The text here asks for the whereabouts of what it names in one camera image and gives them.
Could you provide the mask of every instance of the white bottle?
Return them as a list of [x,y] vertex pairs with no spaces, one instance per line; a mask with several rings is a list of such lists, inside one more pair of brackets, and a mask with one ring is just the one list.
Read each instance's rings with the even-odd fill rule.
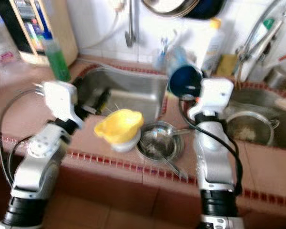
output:
[[197,67],[205,71],[208,76],[216,70],[222,54],[225,33],[220,28],[221,20],[212,18],[210,28],[203,32],[203,37],[195,47]]
[[0,64],[19,57],[18,49],[5,24],[0,21]]

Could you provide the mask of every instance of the metal faucet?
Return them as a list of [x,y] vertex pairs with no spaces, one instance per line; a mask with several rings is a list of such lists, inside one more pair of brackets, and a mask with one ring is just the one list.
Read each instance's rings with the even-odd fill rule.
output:
[[[237,52],[239,53],[239,61],[245,62],[248,59],[252,57],[254,53],[255,56],[260,56],[267,45],[271,42],[272,38],[276,35],[276,33],[279,31],[281,26],[283,25],[284,20],[280,19],[277,22],[274,23],[274,25],[271,27],[271,29],[268,31],[268,33],[252,48],[250,49],[250,44],[257,33],[259,27],[262,25],[264,20],[267,18],[269,13],[280,3],[280,0],[274,0],[269,7],[265,10],[265,12],[262,14],[262,16],[258,19],[257,23],[255,24],[254,28],[252,29],[250,35],[248,36],[245,44],[243,47],[241,47]],[[283,12],[283,17],[286,18],[286,8]]]
[[255,34],[258,32],[260,26],[263,24],[263,22],[268,17],[270,12],[281,2],[282,2],[281,0],[274,0],[268,6],[268,8],[256,22],[245,44],[236,51],[238,55],[238,63],[237,63],[238,74],[235,82],[236,88],[238,89],[241,88],[240,84],[241,79],[246,80],[250,74],[250,71],[257,63],[256,61],[250,59],[254,57],[256,60],[258,60],[265,51],[265,49],[267,48],[268,44],[272,41],[273,37],[282,27],[284,23],[284,18],[286,18],[286,8],[283,11],[282,17],[275,21],[275,23],[272,25],[271,29],[267,32],[267,34],[257,44],[255,44],[252,48],[250,48],[253,38],[255,37]]
[[129,0],[129,32],[125,31],[126,45],[128,48],[133,46],[136,41],[135,34],[133,32],[133,0]]

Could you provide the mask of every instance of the yellow plastic lid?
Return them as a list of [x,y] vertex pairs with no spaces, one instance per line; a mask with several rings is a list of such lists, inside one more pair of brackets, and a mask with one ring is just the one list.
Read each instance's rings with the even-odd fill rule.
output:
[[221,20],[219,18],[212,18],[210,20],[210,27],[214,29],[220,29],[221,27]]
[[113,112],[94,128],[98,137],[103,137],[110,144],[122,144],[130,141],[143,125],[142,113],[122,109]]

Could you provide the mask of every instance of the faucet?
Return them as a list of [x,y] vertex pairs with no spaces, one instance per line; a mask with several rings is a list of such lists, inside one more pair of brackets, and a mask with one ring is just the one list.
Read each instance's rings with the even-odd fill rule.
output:
[[133,0],[129,0],[129,31],[125,31],[125,39],[126,39],[126,45],[128,48],[131,48],[133,46],[133,43],[136,41],[135,34],[133,32]]
[[265,10],[265,12],[261,15],[261,17],[256,22],[254,28],[252,29],[252,31],[250,32],[250,34],[249,34],[249,36],[247,38],[245,44],[236,51],[237,54],[238,54],[238,77],[237,77],[236,81],[239,81],[240,78],[241,78],[243,64],[245,62],[247,62],[248,60],[250,60],[253,57],[253,55],[256,56],[257,58],[259,58],[260,55],[266,49],[267,45],[271,42],[273,37],[277,34],[277,32],[282,27],[282,25],[284,23],[284,18],[286,18],[286,7],[285,7],[285,9],[283,11],[283,14],[282,14],[283,17],[281,19],[277,20],[273,24],[271,29],[268,31],[268,33],[257,44],[255,44],[252,48],[250,48],[250,45],[251,45],[251,43],[253,41],[253,38],[254,38],[255,34],[257,33],[259,27],[262,25],[264,20],[267,19],[267,17],[270,14],[270,12],[279,3],[281,3],[280,0],[274,0],[268,6],[268,8]]

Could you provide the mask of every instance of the black cable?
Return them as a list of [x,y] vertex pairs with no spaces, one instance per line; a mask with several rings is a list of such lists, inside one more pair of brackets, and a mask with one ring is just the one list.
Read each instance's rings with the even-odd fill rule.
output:
[[11,165],[12,165],[12,161],[13,161],[13,156],[15,155],[16,150],[17,150],[17,148],[20,146],[20,144],[21,144],[22,142],[25,142],[25,141],[29,140],[31,137],[32,137],[32,136],[28,136],[28,137],[26,137],[26,138],[20,140],[19,142],[17,142],[16,145],[14,146],[12,152],[11,152],[11,153],[9,154],[9,156],[8,156],[7,169],[8,169],[8,174],[9,174],[9,176],[11,177],[12,181],[14,181],[14,172],[12,172],[12,169],[11,169]]
[[3,152],[4,152],[4,148],[3,148],[3,143],[2,143],[2,123],[3,123],[3,118],[7,112],[7,110],[14,104],[15,101],[17,101],[18,99],[22,98],[23,96],[25,96],[26,94],[29,93],[34,93],[36,92],[36,88],[34,89],[28,89],[26,91],[21,92],[19,95],[17,95],[15,98],[13,98],[12,100],[10,100],[6,106],[3,108],[1,114],[0,114],[0,163],[1,163],[1,168],[3,171],[3,174],[9,184],[9,186],[12,186],[13,183],[13,179],[12,177],[9,176],[8,172],[7,172],[7,165],[6,165],[6,161],[3,158]]
[[235,159],[235,163],[236,163],[236,177],[237,177],[237,182],[235,185],[235,195],[238,196],[242,193],[242,178],[243,178],[243,165],[242,162],[239,159],[239,149],[238,146],[236,144],[236,142],[229,138],[229,140],[232,142],[232,144],[235,146],[235,150],[233,150],[226,142],[224,142],[222,139],[218,138],[217,136],[205,131],[204,129],[198,127],[197,125],[194,125],[190,122],[190,120],[185,116],[184,112],[183,112],[183,108],[182,108],[182,100],[179,99],[179,111],[181,113],[182,118],[184,119],[184,121],[193,129],[213,138],[214,140],[216,140],[217,142],[219,142],[220,144],[222,144],[225,148],[227,148],[227,150],[229,150],[229,152],[233,155],[234,159]]

